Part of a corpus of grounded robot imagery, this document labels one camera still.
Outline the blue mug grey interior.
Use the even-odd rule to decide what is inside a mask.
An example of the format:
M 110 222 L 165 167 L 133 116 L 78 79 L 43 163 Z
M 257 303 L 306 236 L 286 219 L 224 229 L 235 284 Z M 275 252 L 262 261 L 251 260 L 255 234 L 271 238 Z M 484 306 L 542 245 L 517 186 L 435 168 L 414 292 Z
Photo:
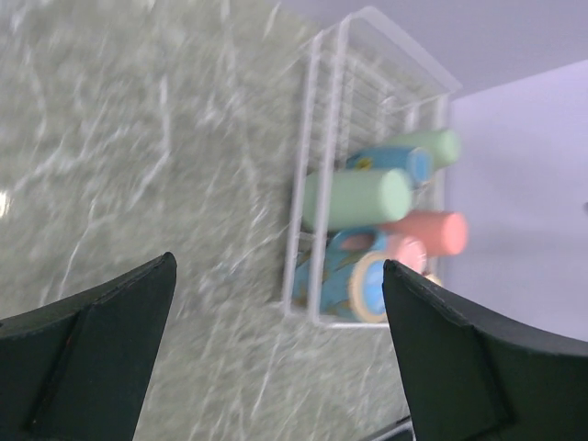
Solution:
M 345 163 L 349 170 L 401 169 L 414 187 L 422 187 L 433 177 L 434 164 L 429 152 L 413 146 L 380 146 L 363 149 Z

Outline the pink faceted mug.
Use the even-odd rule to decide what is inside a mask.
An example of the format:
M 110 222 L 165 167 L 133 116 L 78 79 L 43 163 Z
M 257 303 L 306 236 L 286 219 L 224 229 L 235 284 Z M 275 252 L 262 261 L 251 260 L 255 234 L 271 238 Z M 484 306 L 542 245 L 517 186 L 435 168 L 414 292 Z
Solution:
M 410 235 L 389 235 L 385 253 L 390 260 L 396 260 L 418 274 L 426 269 L 427 254 L 424 244 Z

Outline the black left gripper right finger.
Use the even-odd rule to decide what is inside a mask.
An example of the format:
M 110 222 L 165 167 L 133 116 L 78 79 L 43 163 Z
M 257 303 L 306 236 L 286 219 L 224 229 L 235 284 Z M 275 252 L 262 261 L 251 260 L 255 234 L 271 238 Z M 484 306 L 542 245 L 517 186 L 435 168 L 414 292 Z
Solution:
M 383 299 L 418 440 L 584 440 L 587 344 L 388 260 Z

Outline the coral pink tumbler cup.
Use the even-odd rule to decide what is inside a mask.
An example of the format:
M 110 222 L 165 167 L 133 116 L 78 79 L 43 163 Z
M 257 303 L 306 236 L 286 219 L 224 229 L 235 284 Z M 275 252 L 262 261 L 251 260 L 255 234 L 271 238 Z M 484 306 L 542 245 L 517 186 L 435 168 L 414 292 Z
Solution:
M 460 254 L 469 234 L 465 216 L 456 211 L 413 210 L 403 219 L 382 223 L 379 228 L 418 239 L 429 257 Z

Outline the steel and brown cup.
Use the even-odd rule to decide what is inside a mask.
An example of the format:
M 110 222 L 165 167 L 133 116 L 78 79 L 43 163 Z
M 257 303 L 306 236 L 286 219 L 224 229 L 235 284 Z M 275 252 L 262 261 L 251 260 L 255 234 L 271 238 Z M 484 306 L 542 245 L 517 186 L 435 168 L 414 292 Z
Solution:
M 433 273 L 427 272 L 424 274 L 424 277 L 430 280 L 431 282 L 437 284 L 439 287 L 443 286 L 442 281 Z

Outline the small green cup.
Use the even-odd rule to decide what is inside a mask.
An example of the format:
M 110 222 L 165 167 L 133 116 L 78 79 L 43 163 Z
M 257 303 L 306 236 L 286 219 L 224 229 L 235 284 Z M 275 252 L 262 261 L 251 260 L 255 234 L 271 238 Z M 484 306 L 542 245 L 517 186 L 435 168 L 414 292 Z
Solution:
M 418 130 L 397 134 L 386 143 L 395 146 L 420 147 L 433 158 L 434 169 L 439 170 L 454 164 L 462 151 L 461 139 L 452 129 Z

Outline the blue butterfly mug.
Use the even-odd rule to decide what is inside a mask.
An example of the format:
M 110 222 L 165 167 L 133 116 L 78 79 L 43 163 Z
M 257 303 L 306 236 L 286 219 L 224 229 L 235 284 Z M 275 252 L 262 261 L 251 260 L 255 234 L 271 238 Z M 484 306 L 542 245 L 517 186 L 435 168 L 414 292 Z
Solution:
M 389 258 L 389 235 L 375 227 L 335 234 L 325 248 L 319 312 L 348 322 L 385 322 L 382 282 Z

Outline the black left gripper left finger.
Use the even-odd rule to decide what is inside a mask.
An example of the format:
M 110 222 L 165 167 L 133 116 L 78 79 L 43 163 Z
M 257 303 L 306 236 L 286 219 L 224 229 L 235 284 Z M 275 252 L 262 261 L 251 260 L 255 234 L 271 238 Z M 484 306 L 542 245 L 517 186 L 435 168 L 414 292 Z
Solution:
M 131 440 L 175 293 L 165 253 L 1 321 L 4 440 Z

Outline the green tumbler cup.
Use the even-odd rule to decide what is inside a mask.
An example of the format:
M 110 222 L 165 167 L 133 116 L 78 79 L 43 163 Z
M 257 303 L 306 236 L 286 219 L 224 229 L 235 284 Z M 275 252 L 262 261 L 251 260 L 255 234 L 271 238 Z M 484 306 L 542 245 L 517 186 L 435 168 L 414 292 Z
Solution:
M 412 206 L 413 183 L 401 169 L 335 171 L 327 230 L 398 221 Z

